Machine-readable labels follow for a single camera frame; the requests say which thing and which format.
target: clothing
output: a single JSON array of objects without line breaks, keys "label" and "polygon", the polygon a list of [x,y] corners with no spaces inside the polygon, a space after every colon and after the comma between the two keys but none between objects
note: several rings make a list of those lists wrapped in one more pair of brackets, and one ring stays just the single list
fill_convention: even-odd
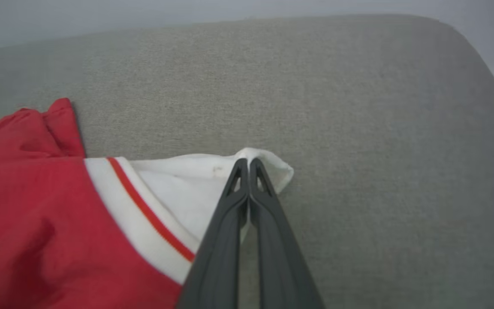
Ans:
[{"label": "clothing", "polygon": [[173,307],[235,157],[84,157],[66,98],[0,120],[0,307]]}]

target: white wall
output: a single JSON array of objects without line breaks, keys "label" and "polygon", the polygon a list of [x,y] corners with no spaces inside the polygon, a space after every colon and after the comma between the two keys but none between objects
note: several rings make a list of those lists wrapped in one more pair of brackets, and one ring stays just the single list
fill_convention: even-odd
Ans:
[{"label": "white wall", "polygon": [[0,47],[131,27],[376,12],[454,26],[494,73],[494,0],[0,0]]}]

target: gray couch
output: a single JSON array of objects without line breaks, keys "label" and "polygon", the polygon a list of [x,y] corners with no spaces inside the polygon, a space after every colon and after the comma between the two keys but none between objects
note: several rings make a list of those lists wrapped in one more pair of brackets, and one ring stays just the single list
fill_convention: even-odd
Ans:
[{"label": "gray couch", "polygon": [[[447,25],[248,20],[0,48],[0,117],[59,97],[90,157],[276,152],[328,308],[494,308],[494,78]],[[241,307],[257,280],[251,229]]]}]

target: white cloth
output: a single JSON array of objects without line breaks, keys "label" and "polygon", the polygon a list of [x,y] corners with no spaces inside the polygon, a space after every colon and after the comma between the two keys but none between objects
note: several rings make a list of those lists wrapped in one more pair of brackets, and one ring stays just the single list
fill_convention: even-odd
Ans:
[{"label": "white cloth", "polygon": [[[263,161],[276,193],[293,170],[269,151],[245,148],[234,156],[190,154],[163,160],[85,159],[108,213],[135,250],[183,284],[235,161]],[[245,237],[249,224],[241,230]]]},{"label": "white cloth", "polygon": [[[255,148],[244,148],[227,157],[188,154],[163,160],[130,163],[150,191],[177,221],[201,241],[235,161],[240,158],[246,158],[249,163],[254,158],[259,158],[277,194],[287,186],[294,174],[292,167],[280,157]],[[243,240],[247,230],[242,232]]]}]

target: red stripe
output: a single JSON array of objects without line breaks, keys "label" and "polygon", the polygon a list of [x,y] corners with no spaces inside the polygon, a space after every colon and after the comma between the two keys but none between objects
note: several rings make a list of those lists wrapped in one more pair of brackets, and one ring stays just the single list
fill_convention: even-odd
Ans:
[{"label": "red stripe", "polygon": [[150,207],[145,203],[145,201],[142,199],[142,197],[139,195],[133,184],[129,181],[129,178],[127,178],[127,175],[117,162],[115,158],[107,158],[108,161],[110,162],[112,168],[114,168],[114,172],[116,173],[117,177],[119,178],[121,184],[129,193],[129,196],[132,198],[132,200],[135,202],[137,207],[142,211],[142,213],[145,215],[146,219],[151,223],[151,225],[155,228],[155,230],[161,235],[171,246],[173,246],[186,260],[189,260],[192,262],[194,260],[194,254],[190,249],[186,248],[180,240],[177,239],[163,225],[163,223],[159,220],[159,218],[151,211]]}]

